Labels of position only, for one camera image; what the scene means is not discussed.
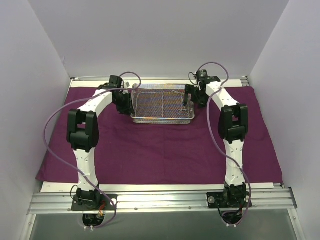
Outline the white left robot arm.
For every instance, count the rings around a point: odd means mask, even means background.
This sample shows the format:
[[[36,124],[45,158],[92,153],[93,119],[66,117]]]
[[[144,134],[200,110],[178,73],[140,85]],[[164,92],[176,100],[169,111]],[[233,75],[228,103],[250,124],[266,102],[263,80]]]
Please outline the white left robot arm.
[[[121,76],[112,75],[84,105],[69,110],[67,115],[67,142],[79,169],[76,197],[90,210],[97,209],[102,198],[95,168],[95,148],[100,139],[98,117],[111,104],[118,113],[132,115],[134,107],[129,87]]]

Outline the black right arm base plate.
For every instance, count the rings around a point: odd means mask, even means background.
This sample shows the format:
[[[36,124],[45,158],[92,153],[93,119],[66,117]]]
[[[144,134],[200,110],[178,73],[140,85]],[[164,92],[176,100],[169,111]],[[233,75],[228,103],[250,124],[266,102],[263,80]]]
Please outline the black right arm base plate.
[[[249,192],[245,193],[224,193],[207,192],[207,205],[210,209],[244,208],[248,205]]]

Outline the steel surgical forceps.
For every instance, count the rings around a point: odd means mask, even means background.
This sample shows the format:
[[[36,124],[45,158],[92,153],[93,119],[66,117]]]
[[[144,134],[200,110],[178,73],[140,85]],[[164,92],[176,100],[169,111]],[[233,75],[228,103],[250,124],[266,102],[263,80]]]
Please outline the steel surgical forceps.
[[[188,118],[193,112],[189,107],[189,94],[179,90],[171,90],[169,94],[169,107],[181,118]]]

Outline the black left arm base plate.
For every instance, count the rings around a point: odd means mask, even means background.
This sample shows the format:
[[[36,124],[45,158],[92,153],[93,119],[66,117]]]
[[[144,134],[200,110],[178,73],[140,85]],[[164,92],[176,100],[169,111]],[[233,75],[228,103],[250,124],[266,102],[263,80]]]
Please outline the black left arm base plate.
[[[117,203],[113,204],[101,193],[97,195],[74,195],[71,210],[74,212],[88,212],[88,211],[113,211],[117,208]]]

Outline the wire mesh instrument tray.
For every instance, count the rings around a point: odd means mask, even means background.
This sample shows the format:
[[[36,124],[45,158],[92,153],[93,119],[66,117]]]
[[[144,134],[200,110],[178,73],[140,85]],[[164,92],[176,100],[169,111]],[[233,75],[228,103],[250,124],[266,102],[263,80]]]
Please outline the wire mesh instrument tray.
[[[169,106],[169,97],[172,90],[185,92],[184,84],[141,84],[131,92],[134,114],[130,115],[137,124],[190,124],[195,118],[194,103],[189,97],[189,107],[193,112],[188,118],[182,118],[174,113]]]

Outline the purple surgical drape cloth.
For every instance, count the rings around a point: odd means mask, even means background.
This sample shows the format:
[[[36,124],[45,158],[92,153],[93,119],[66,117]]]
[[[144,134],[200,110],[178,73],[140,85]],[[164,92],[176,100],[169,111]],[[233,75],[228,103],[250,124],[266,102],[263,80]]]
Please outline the purple surgical drape cloth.
[[[248,133],[243,169],[251,183],[281,183],[282,170],[252,87],[229,87],[229,94],[248,106]],[[226,160],[217,126],[220,111],[197,108],[190,124],[136,124],[115,105],[98,117],[95,171],[106,185],[222,184]]]

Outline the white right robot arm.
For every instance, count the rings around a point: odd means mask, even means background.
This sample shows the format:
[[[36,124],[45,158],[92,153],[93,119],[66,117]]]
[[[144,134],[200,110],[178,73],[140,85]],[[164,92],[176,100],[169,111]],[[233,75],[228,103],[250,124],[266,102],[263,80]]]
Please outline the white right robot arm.
[[[248,106],[236,101],[221,85],[217,76],[208,76],[205,69],[193,74],[196,83],[184,88],[183,105],[188,101],[206,107],[212,100],[220,110],[218,135],[224,142],[226,155],[226,174],[223,203],[234,206],[247,197],[243,169],[243,146],[248,133]]]

